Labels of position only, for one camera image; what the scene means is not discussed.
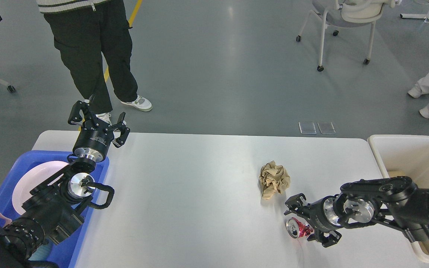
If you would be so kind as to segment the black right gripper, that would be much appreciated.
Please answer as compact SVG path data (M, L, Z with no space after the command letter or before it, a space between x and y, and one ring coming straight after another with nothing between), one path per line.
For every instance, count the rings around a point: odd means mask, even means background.
M289 197L285 205L287 207L285 216L295 214L307 220L313 227L314 231L308 236L307 241L319 242L324 248L340 241L342 235L335 231L342 227L339 224L339 197L324 197L316 202L307 202L304 193L299 193Z

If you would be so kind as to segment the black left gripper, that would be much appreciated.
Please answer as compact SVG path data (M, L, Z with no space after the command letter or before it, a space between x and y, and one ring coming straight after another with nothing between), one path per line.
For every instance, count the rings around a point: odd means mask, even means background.
M68 124L80 127L79 136L73 147L73 154L76 157L87 158L99 163L105 160L111 142L117 148L126 143L130 128L126 126L124 121L126 112L122 112L117 123L111 126L112 132L107 131L109 125L99 119L92 110L92 99L93 96L75 102L70 110ZM120 136L114 139L113 132L116 130L120 131Z

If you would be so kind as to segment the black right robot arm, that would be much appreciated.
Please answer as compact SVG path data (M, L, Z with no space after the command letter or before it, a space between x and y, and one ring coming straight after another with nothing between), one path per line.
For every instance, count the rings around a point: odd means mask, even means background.
M340 194L308 203L299 193L286 200L285 215L295 214L311 227L308 241L337 244L339 229L381 224L400 231L411 243L429 240L429 189L408 176L345 183Z

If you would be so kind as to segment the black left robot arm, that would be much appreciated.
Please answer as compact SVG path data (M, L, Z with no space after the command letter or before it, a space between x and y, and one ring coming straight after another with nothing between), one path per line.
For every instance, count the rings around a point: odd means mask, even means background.
M110 125L92 112L88 100L75 102L68 118L68 124L80 126L73 152L68 163L30 190L30 198L22 204L25 212L0 226L0 268L58 267L30 257L46 239L58 245L76 232L85 222L82 212L87 207L109 207L114 189L90 174L105 160L110 144L119 148L126 143L130 128L124 117L122 112Z

